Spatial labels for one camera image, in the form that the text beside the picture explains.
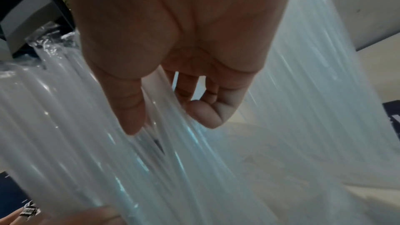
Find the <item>human hand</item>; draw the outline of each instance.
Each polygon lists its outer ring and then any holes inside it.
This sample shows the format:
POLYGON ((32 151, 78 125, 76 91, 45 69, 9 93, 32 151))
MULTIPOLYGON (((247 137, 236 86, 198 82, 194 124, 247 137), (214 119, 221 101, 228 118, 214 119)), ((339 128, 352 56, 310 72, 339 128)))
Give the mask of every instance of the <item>human hand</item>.
POLYGON ((86 210, 61 219, 44 220, 40 223, 32 223, 34 218, 28 220, 27 225, 126 225, 119 214, 110 207, 86 210))
POLYGON ((236 111, 287 0, 69 0, 83 55, 127 134, 145 121, 141 78, 162 65, 186 112, 216 128, 236 111), (198 78, 206 92, 190 101, 198 78))

